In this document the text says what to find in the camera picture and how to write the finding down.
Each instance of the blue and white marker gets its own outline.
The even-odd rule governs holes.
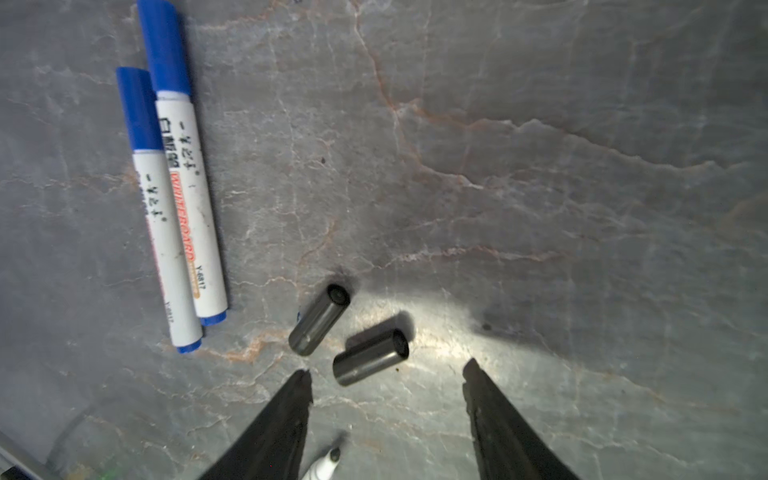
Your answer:
[[[125,126],[134,151],[134,166],[144,197],[154,262],[170,327],[170,342],[179,353],[193,352],[202,343],[203,329],[195,314],[192,290],[187,281],[184,245],[163,140],[157,127],[149,72],[120,67],[117,74]]]
[[[176,8],[165,0],[138,0],[141,30],[157,94],[162,141],[192,285],[194,307],[205,326],[227,318],[227,291],[210,208],[197,119]]]

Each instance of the black cylinder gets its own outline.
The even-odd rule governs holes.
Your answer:
[[[333,359],[333,376],[341,386],[352,385],[402,362],[408,354],[406,336],[398,329],[390,330],[337,355]]]
[[[328,285],[288,336],[290,348],[303,356],[314,352],[348,305],[346,290],[338,285]]]

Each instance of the gray marble surface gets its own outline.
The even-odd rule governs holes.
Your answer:
[[[177,6],[230,318],[170,347],[114,79],[135,6],[6,0],[0,430],[67,480],[195,478],[309,368],[305,465],[344,437],[338,480],[477,478],[476,357],[582,478],[764,478],[764,4]],[[398,313],[411,359],[339,387]]]

